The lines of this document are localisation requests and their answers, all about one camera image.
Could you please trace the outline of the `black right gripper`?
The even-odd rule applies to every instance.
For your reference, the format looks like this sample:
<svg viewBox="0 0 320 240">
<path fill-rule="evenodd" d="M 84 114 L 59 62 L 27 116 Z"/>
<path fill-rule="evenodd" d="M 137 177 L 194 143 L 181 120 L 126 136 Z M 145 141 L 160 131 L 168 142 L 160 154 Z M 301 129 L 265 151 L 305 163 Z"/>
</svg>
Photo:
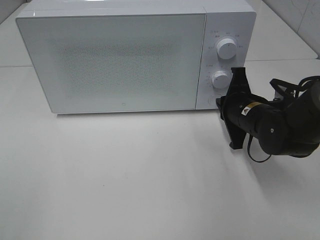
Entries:
<svg viewBox="0 0 320 240">
<path fill-rule="evenodd" d="M 254 137 L 272 135 L 272 106 L 259 97 L 248 95 L 251 89 L 245 67 L 232 67 L 231 73 L 226 96 L 215 102 L 230 137 L 229 146 L 239 150 L 243 148 L 246 134 Z"/>
</svg>

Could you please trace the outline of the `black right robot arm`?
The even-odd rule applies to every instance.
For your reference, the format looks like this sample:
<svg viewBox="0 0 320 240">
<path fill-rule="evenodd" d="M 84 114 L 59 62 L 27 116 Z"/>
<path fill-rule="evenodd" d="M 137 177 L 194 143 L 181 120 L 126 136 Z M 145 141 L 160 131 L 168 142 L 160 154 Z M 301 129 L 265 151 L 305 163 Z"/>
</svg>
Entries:
<svg viewBox="0 0 320 240">
<path fill-rule="evenodd" d="M 256 138 L 269 156 L 305 158 L 320 145 L 320 77 L 309 76 L 299 84 L 273 78 L 273 100 L 251 92 L 244 67 L 231 69 L 225 96 L 216 99 L 233 150 Z"/>
</svg>

